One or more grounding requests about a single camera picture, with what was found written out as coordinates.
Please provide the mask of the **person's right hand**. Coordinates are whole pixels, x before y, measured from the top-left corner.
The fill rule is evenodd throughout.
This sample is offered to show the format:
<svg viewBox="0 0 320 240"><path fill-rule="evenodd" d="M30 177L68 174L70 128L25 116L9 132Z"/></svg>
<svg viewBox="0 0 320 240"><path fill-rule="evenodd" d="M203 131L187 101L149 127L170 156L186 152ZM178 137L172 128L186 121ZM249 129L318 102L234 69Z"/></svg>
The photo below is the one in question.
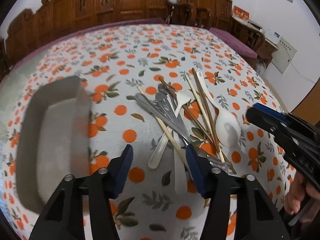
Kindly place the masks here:
<svg viewBox="0 0 320 240"><path fill-rule="evenodd" d="M306 181L304 176L296 172L294 180L290 185L289 192L285 196L284 209L287 214L297 214L305 196L310 193L312 185Z"/></svg>

